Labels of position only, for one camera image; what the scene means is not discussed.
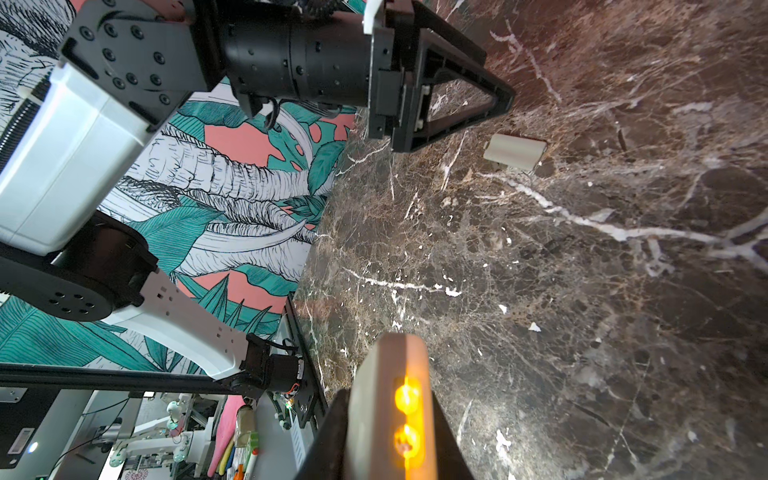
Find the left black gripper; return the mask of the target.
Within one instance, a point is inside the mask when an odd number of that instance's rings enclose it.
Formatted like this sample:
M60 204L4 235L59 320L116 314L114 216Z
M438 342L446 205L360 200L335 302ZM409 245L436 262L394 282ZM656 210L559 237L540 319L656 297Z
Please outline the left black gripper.
M485 67L484 49L420 1L369 1L371 139L413 153L506 114L512 86Z

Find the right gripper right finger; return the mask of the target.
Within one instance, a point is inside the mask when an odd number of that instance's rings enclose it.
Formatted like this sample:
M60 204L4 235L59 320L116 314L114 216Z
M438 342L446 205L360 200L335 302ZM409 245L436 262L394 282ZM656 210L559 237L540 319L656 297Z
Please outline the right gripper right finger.
M436 463L439 480L473 480L435 393L432 393Z

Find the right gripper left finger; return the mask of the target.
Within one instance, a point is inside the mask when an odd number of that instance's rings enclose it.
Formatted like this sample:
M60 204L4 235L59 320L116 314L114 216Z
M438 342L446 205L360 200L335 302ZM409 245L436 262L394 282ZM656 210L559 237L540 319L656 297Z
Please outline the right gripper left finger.
M349 389L337 392L309 453L294 477L295 480L343 478L349 400Z

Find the white AC remote control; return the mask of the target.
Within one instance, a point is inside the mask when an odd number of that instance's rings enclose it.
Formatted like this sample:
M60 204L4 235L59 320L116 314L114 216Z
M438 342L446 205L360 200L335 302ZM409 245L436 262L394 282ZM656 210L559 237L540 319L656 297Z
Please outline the white AC remote control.
M383 334L357 369L342 477L438 477L429 359L418 336Z

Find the remote battery cover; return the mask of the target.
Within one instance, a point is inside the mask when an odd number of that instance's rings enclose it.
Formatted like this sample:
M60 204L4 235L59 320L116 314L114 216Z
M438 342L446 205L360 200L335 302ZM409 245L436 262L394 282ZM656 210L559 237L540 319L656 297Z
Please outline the remote battery cover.
M545 141L506 134L494 134L483 158L519 170L530 171L541 160L548 144Z

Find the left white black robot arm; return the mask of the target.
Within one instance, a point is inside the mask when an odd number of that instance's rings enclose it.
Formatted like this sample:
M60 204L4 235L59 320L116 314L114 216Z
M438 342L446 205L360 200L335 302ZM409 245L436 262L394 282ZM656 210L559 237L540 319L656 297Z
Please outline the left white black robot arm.
M296 392L296 288L352 113L411 153L513 88L419 1L5 1L1 360Z

